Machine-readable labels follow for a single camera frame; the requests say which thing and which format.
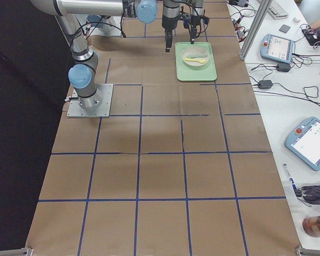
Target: white plate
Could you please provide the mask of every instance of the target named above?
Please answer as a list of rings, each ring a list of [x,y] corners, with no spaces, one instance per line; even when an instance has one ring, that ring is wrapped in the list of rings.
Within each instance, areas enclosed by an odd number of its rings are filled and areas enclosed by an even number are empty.
[[[200,63],[200,62],[196,62],[196,61],[186,61],[185,60],[185,58],[187,58],[187,56],[189,56],[189,55],[205,55],[205,54],[207,54],[207,56],[204,57],[204,58],[202,58],[202,57],[194,58],[196,60],[205,60],[205,63]],[[187,47],[185,50],[183,50],[183,52],[181,54],[181,58],[182,58],[183,62],[186,63],[189,66],[201,67],[203,65],[206,65],[209,62],[210,54],[208,53],[207,50],[205,50],[202,47],[190,46],[190,47]]]

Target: brown tiled surface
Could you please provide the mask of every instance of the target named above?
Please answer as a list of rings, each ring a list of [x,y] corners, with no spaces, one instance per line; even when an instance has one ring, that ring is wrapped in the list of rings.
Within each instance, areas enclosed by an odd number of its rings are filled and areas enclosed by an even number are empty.
[[[205,7],[211,22],[196,41],[212,45],[216,82],[177,80],[174,45],[189,39],[181,23],[170,53],[161,19],[125,19],[127,38],[90,38],[96,82],[115,84],[112,116],[63,112],[27,240],[37,256],[294,255],[226,3]]]

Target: blue tablet frame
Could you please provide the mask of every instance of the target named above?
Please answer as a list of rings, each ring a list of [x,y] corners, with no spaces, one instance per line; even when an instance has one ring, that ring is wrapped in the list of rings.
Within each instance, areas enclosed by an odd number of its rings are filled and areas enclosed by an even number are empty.
[[[270,46],[270,39],[273,36],[277,37],[277,38],[281,38],[281,39],[290,41],[289,49],[287,50],[287,59],[286,60],[268,55],[268,49],[269,49],[269,46]],[[266,34],[266,36],[263,38],[263,41],[262,41],[260,53],[261,53],[262,58],[264,58],[264,59],[290,64],[290,62],[292,60],[293,46],[294,46],[294,41],[291,40],[291,39],[280,37],[280,36],[276,36],[276,35],[273,35],[273,34]]]
[[[320,161],[317,164],[312,163],[310,160],[308,160],[304,155],[302,155],[300,152],[298,152],[295,148],[293,148],[292,144],[297,140],[304,136],[304,134],[311,128],[315,122],[319,122],[320,120],[316,117],[310,117],[308,119],[303,120],[298,126],[295,127],[295,129],[287,136],[284,146],[288,148],[290,151],[292,151],[295,155],[297,155],[301,160],[303,160],[306,164],[309,165],[314,171],[320,170]],[[297,134],[295,131],[297,128],[302,129],[302,132],[300,134]]]

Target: pen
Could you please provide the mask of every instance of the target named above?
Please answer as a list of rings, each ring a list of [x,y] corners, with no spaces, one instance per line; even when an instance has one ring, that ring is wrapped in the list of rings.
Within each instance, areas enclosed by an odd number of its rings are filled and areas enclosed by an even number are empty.
[[[292,182],[293,189],[297,189],[297,187],[295,186],[294,179],[293,179],[293,177],[291,176],[291,174],[290,174],[290,172],[288,170],[287,164],[283,164],[283,169],[286,172],[286,174],[288,176],[288,179]]]

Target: green tray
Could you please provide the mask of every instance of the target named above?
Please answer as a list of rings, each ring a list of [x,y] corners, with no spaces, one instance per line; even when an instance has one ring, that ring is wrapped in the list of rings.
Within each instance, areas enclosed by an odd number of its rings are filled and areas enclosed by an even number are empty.
[[[181,58],[181,53],[184,49],[191,46],[200,46],[207,50],[210,54],[210,60],[206,65],[201,67],[191,67],[187,65]],[[217,79],[217,72],[215,70],[213,53],[210,43],[196,42],[190,44],[189,42],[181,42],[175,44],[175,64],[177,66],[177,78],[180,81],[214,81]]]

